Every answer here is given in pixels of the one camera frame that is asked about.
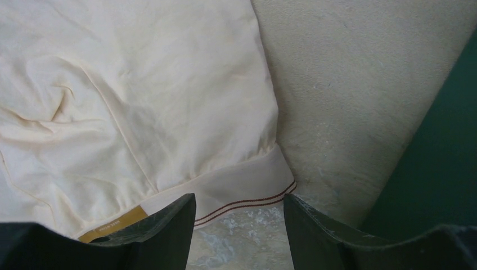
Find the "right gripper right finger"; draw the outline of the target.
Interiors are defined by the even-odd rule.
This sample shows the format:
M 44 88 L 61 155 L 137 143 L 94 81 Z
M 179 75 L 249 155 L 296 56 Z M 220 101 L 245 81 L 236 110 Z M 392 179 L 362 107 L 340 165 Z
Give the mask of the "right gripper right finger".
M 476 269 L 476 227 L 441 225 L 392 241 L 336 221 L 293 194 L 283 198 L 294 269 Z

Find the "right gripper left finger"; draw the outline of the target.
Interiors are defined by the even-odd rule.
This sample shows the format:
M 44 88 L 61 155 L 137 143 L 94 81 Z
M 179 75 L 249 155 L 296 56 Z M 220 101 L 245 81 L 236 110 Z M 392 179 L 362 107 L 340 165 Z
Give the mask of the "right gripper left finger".
M 1 223 L 1 269 L 185 269 L 195 213 L 188 193 L 88 244 L 38 223 Z

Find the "green compartment tray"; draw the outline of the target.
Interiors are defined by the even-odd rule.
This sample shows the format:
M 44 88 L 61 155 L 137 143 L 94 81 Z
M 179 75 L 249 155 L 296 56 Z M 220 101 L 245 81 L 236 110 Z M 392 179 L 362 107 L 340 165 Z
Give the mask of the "green compartment tray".
M 360 229 L 406 240 L 440 224 L 476 225 L 476 35 Z

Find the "beige underwear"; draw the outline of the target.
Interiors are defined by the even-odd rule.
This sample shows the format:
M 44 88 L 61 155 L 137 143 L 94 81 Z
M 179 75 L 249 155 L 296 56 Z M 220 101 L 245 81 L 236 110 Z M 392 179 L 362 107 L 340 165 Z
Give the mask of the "beige underwear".
M 250 1 L 2 1 L 1 221 L 91 242 L 196 197 L 193 226 L 296 182 Z

